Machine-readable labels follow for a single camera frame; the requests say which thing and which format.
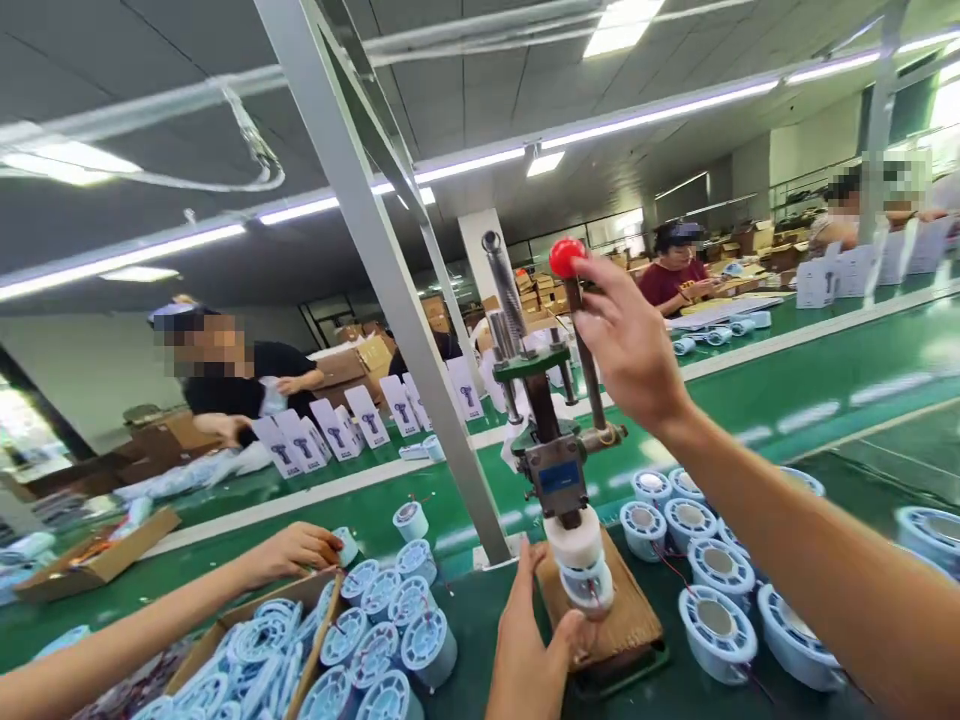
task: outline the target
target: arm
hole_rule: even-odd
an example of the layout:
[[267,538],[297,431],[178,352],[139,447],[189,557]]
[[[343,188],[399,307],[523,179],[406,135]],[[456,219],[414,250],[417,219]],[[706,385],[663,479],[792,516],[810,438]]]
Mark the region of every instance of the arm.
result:
[[108,625],[72,647],[0,677],[6,720],[72,717],[240,594],[302,567],[336,565],[340,541],[294,523],[226,565]]
[[960,717],[953,677],[960,644],[945,631],[960,627],[960,588],[737,444],[693,404],[660,317],[623,273],[602,259],[574,267],[606,291],[587,296],[590,312],[576,323],[620,408],[684,465],[777,590],[884,711]]

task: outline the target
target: worker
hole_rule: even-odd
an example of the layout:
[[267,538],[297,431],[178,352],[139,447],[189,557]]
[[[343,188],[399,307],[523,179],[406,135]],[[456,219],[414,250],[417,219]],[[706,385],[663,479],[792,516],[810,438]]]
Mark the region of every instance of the worker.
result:
[[[573,268],[603,291],[584,296],[586,311],[574,322],[610,397],[690,473],[751,562],[881,714],[960,717],[960,643],[946,630],[960,628],[960,585],[784,482],[694,405],[660,314],[630,277],[606,258],[577,258]],[[559,718],[570,663],[589,651],[576,610],[544,647],[532,604],[541,559],[542,551],[523,548],[500,619],[487,720]]]
[[[851,250],[857,246],[860,233],[860,186],[862,182],[862,165],[846,168],[840,176],[827,186],[823,197],[827,201],[827,212],[817,215],[807,233],[809,246],[807,259],[823,257],[827,248],[835,242],[841,243],[841,250]],[[901,162],[887,162],[884,164],[884,183],[896,187],[907,167]],[[896,197],[904,195],[903,190],[897,189]],[[944,217],[947,213],[940,208],[929,208],[917,211],[912,208],[910,200],[888,198],[884,201],[884,212],[890,223],[891,231],[901,230],[909,220],[916,217],[921,222],[933,222]]]
[[219,436],[227,447],[245,447],[256,439],[250,429],[256,418],[287,407],[311,417],[311,391],[323,385],[323,371],[296,348],[249,343],[236,318],[187,295],[151,313],[149,322],[173,349],[199,431]]
[[703,228],[696,223],[672,221],[656,229],[653,249],[657,259],[637,280],[640,292],[664,317],[675,317],[682,308],[709,297],[722,284],[710,277],[696,258]]
[[235,560],[164,595],[76,645],[0,677],[4,720],[71,718],[241,595],[304,568],[336,566],[343,543],[296,522]]

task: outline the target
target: ceiling light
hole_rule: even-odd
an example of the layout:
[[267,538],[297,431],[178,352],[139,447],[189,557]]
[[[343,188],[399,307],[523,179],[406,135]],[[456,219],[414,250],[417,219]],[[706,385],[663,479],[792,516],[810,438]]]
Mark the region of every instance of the ceiling light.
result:
[[121,282],[157,282],[168,277],[179,275],[179,270],[171,268],[153,268],[147,265],[131,265],[113,272],[104,273],[100,277],[104,280],[119,280]]
[[951,40],[956,40],[957,38],[960,38],[960,30],[953,30],[951,32],[941,33],[940,35],[933,35],[928,38],[915,40],[914,42],[907,43],[906,45],[901,45],[900,49],[897,50],[897,54],[899,55],[901,53],[913,52],[914,50],[923,50],[931,45],[939,45],[940,43],[950,42]]
[[27,153],[10,153],[9,155],[0,157],[0,162],[17,170],[32,173],[38,177],[59,180],[60,182],[77,185],[79,187],[103,182],[112,177],[109,173],[84,170],[77,165],[60,162],[59,160],[50,160],[49,158],[38,155],[28,155]]
[[496,153],[495,155],[487,155],[486,157],[477,158],[476,160],[467,160],[466,162],[457,163],[456,165],[450,165],[445,168],[439,168],[438,170],[428,170],[427,172],[417,175],[414,180],[416,180],[417,185],[422,185],[423,183],[441,180],[442,178],[451,177],[453,175],[460,175],[461,173],[470,172],[471,170],[476,170],[478,168],[497,165],[502,162],[507,162],[508,160],[516,160],[517,158],[522,158],[525,153],[526,151],[522,147],[515,148],[513,150],[505,150],[504,152]]
[[663,0],[619,0],[607,5],[583,58],[636,45],[662,5]]
[[563,160],[563,153],[561,151],[558,153],[553,153],[553,155],[541,155],[538,158],[534,158],[533,162],[530,163],[530,169],[527,170],[527,177],[533,177],[534,175],[542,175],[545,172],[552,172],[557,169],[557,165],[560,164],[560,161]]
[[595,128],[590,128],[589,130],[581,130],[580,132],[564,135],[563,137],[554,138],[553,140],[544,140],[540,144],[540,147],[544,150],[549,150],[550,148],[560,147],[561,145],[569,145],[570,143],[579,142],[581,140],[589,140],[590,138],[600,137],[601,135],[608,135],[614,132],[620,132],[621,130],[627,130],[640,125],[648,125],[650,123],[668,120],[680,115],[688,115],[690,113],[698,112],[699,110],[705,110],[710,107],[716,107],[717,105],[724,105],[729,102],[734,102],[735,100],[740,100],[741,98],[765,95],[779,84],[779,81],[772,80],[770,82],[759,83],[757,85],[750,85],[739,90],[733,90],[731,92],[714,95],[702,100],[684,103],[683,105],[677,105],[676,107],[667,108],[666,110],[658,110],[656,112],[637,115],[632,118],[627,118],[626,120],[620,120],[619,122],[610,123],[609,125],[600,125]]
[[660,193],[659,195],[654,195],[654,196],[653,196],[653,199],[654,199],[654,200],[659,200],[659,199],[662,198],[662,197],[666,197],[667,195],[669,195],[670,193],[674,192],[675,190],[679,190],[679,189],[682,188],[684,185],[689,185],[689,184],[692,183],[694,180],[697,180],[698,178],[702,178],[702,177],[703,177],[704,175],[706,175],[706,174],[707,174],[707,171],[704,170],[704,171],[703,171],[702,173],[700,173],[699,175],[694,175],[694,176],[693,176],[692,178],[690,178],[689,180],[684,180],[682,183],[680,183],[680,184],[677,185],[676,187],[672,187],[672,188],[670,188],[669,190],[667,190],[666,192]]
[[0,301],[29,295],[30,293],[39,292],[40,290],[57,287],[58,285],[66,285],[75,280],[103,275],[113,270],[119,270],[127,265],[136,265],[137,263],[148,262],[159,257],[174,255],[200,245],[207,245],[218,240],[236,237],[237,235],[242,235],[244,232],[243,225],[226,225],[215,230],[207,230],[206,232],[188,235],[176,240],[170,240],[169,242],[158,243],[150,247],[141,248],[140,250],[124,253],[123,255],[115,255],[114,257],[96,260],[85,265],[77,265],[76,267],[67,268],[66,270],[58,270],[46,275],[41,275],[40,277],[31,278],[30,280],[14,282],[10,285],[0,287]]
[[330,210],[338,205],[340,205],[340,201],[335,197],[323,198],[323,200],[316,200],[312,203],[306,203],[304,205],[287,208],[286,210],[277,210],[276,212],[261,215],[259,220],[264,225],[276,225],[277,223],[293,220],[294,218],[304,217],[306,215],[315,215],[318,212]]
[[800,83],[804,83],[809,80],[818,80],[829,75],[836,75],[837,73],[846,72],[847,70],[853,70],[854,68],[876,62],[877,58],[879,57],[879,52],[870,52],[863,55],[855,55],[854,57],[846,58],[845,60],[823,63],[812,70],[804,70],[803,72],[794,73],[787,78],[787,85],[799,85]]

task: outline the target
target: white column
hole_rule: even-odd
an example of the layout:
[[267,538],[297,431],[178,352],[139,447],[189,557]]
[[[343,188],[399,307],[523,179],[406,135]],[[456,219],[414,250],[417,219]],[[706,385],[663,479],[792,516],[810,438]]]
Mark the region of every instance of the white column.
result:
[[496,208],[463,215],[457,218],[457,222],[460,223],[460,234],[463,236],[463,246],[467,251],[467,262],[470,263],[470,272],[473,273],[473,281],[477,284],[480,299],[497,295],[500,300],[500,307],[503,307],[503,298],[500,298],[497,294],[493,272],[490,270],[487,254],[483,251],[483,245],[480,243],[483,234],[488,230],[493,230],[503,239],[504,246],[506,246],[506,238],[503,237],[500,217],[497,215]]

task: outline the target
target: black shirt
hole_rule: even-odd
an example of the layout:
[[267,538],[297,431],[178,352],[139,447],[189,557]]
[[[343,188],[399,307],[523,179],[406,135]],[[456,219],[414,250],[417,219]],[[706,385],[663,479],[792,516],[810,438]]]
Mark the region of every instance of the black shirt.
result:
[[[191,377],[183,386],[183,396],[194,415],[203,413],[223,413],[225,415],[245,415],[252,420],[260,417],[263,404],[264,387],[262,377],[299,377],[315,370],[317,364],[304,356],[296,348],[277,342],[253,343],[253,377]],[[297,411],[300,417],[311,417],[310,403],[316,400],[308,390],[287,398],[287,406]],[[245,430],[239,438],[240,444],[249,445],[253,433]]]

